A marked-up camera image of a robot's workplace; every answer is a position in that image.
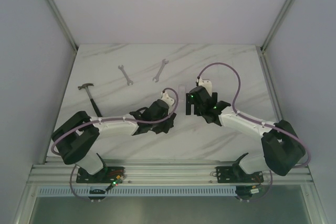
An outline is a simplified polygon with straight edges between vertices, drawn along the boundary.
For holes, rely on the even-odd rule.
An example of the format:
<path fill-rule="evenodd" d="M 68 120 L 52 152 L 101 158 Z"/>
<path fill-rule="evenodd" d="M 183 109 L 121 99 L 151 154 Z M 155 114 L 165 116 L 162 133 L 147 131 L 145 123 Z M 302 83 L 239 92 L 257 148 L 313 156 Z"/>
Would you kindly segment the clear fuse box cover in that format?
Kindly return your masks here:
<path fill-rule="evenodd" d="M 178 86 L 178 97 L 181 102 L 185 101 L 186 98 L 186 86 L 185 85 L 179 85 Z"/>

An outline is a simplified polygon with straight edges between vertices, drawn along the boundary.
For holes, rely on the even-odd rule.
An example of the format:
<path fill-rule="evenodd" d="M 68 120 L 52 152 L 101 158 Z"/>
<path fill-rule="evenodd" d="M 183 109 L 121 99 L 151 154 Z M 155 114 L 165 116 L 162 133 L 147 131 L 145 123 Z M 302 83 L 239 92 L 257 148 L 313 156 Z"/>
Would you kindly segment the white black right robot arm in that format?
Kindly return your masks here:
<path fill-rule="evenodd" d="M 232 164 L 233 177 L 240 182 L 251 174 L 270 170 L 279 176 L 286 176 L 306 154 L 306 150 L 296 138 L 291 124 L 285 120 L 278 123 L 261 122 L 238 115 L 233 106 L 225 101 L 218 101 L 217 94 L 209 94 L 205 87 L 198 86 L 186 94 L 186 115 L 201 116 L 206 123 L 229 127 L 237 130 L 257 143 L 262 152 L 246 152 Z"/>

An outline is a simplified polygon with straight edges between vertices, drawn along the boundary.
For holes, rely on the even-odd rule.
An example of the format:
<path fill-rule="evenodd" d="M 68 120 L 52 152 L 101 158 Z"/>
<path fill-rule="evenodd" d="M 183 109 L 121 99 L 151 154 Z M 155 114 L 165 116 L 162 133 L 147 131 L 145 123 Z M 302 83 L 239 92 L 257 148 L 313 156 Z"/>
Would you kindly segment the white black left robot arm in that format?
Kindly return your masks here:
<path fill-rule="evenodd" d="M 169 110 L 175 103 L 172 98 L 161 97 L 148 108 L 119 118 L 91 117 L 85 111 L 79 111 L 52 134 L 51 151 L 66 165 L 76 164 L 95 183 L 102 183 L 108 171 L 100 155 L 91 149 L 94 143 L 117 135 L 168 133 L 176 117 L 176 113 L 169 113 Z"/>

